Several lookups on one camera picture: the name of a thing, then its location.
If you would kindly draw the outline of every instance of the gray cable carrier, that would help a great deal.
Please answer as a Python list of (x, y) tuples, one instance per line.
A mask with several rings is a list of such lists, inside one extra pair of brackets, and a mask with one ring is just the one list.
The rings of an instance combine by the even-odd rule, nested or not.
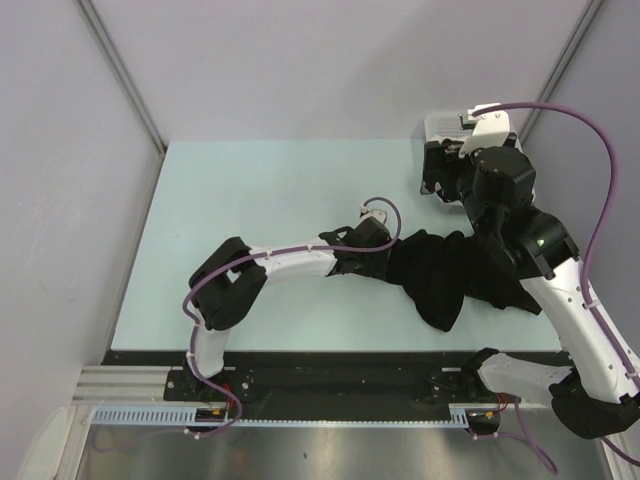
[[(196, 411), (202, 407), (119, 406), (102, 405), (96, 408), (93, 425), (137, 425), (175, 427), (216, 427), (222, 422), (196, 421)], [(464, 408), (449, 407), (450, 420), (393, 421), (393, 422), (336, 422), (297, 420), (240, 420), (239, 427), (335, 427), (335, 428), (468, 428)]]

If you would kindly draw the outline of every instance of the cable tie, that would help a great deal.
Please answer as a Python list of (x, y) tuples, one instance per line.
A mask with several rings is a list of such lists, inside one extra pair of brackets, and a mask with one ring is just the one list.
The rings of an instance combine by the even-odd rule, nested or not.
[(587, 310), (589, 310), (590, 308), (599, 307), (600, 305), (602, 305), (602, 303), (600, 303), (600, 300), (597, 298), (593, 300), (591, 303), (583, 304), (584, 308), (586, 308)]

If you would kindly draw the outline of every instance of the metal floor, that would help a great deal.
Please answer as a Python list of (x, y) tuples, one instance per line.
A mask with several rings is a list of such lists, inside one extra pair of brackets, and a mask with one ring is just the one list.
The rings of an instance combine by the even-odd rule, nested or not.
[[(500, 430), (518, 432), (513, 410)], [(582, 440), (545, 410), (525, 412), (560, 479), (611, 479), (599, 441)], [(92, 427), (100, 447), (152, 431)], [(135, 449), (85, 449), (78, 480), (103, 479), (547, 479), (531, 449), (500, 438), (474, 442), (463, 430), (413, 428), (237, 427), (195, 441), (163, 435)]]

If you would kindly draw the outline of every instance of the stainless steel surface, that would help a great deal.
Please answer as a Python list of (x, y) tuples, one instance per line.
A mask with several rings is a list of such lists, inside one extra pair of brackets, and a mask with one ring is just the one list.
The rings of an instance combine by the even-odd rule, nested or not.
[[(582, 12), (582, 15), (580, 16), (580, 19), (578, 20), (578, 23), (576, 23), (576, 26), (571, 32), (567, 43), (562, 49), (560, 57), (558, 57), (558, 60), (553, 66), (551, 74), (549, 75), (549, 78), (547, 78), (547, 81), (545, 82), (544, 87), (542, 88), (542, 91), (540, 92), (540, 95), (538, 95), (536, 101), (551, 101), (553, 93), (556, 91), (556, 88), (560, 84), (560, 81), (562, 80), (565, 72), (571, 65), (571, 61), (575, 57), (584, 39), (586, 38), (589, 29), (593, 25), (596, 17), (602, 11), (602, 7), (605, 3), (607, 3), (607, 1), (608, 0), (588, 1), (584, 11)], [(527, 141), (527, 138), (529, 137), (529, 134), (531, 133), (534, 125), (538, 121), (541, 113), (541, 110), (531, 110), (531, 112), (529, 112), (524, 122), (524, 126), (522, 127), (522, 131), (520, 132), (520, 140), (522, 143), (525, 143)]]
[[(525, 413), (560, 479), (611, 479), (602, 446), (558, 424), (548, 410)], [(519, 432), (513, 411), (501, 430)], [(150, 428), (97, 432), (100, 447)], [(135, 448), (99, 454), (85, 449), (79, 480), (102, 479), (545, 479), (552, 478), (530, 448), (510, 439), (474, 442), (463, 430), (234, 428), (198, 441), (163, 435)]]
[(120, 57), (104, 22), (100, 18), (96, 7), (93, 5), (91, 0), (74, 0), (74, 2), (78, 7), (80, 15), (82, 15), (87, 28), (89, 28), (93, 34), (105, 61), (122, 87), (122, 90), (127, 97), (129, 104), (133, 108), (134, 113), (137, 115), (142, 127), (149, 136), (149, 139), (158, 150), (160, 156), (164, 156), (167, 151), (167, 146), (162, 141), (158, 128), (153, 122), (153, 119), (149, 114), (149, 110), (142, 101), (140, 92), (133, 83), (131, 75), (129, 75), (129, 72), (122, 61), (122, 58)]

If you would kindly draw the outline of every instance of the white wall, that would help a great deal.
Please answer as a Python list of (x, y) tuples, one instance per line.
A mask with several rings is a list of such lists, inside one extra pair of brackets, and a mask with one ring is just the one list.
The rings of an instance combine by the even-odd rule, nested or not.
[(0, 465), (97, 360), (159, 159), (73, 3), (0, 17)]
[(407, 138), (533, 99), (586, 0), (95, 0), (164, 140)]

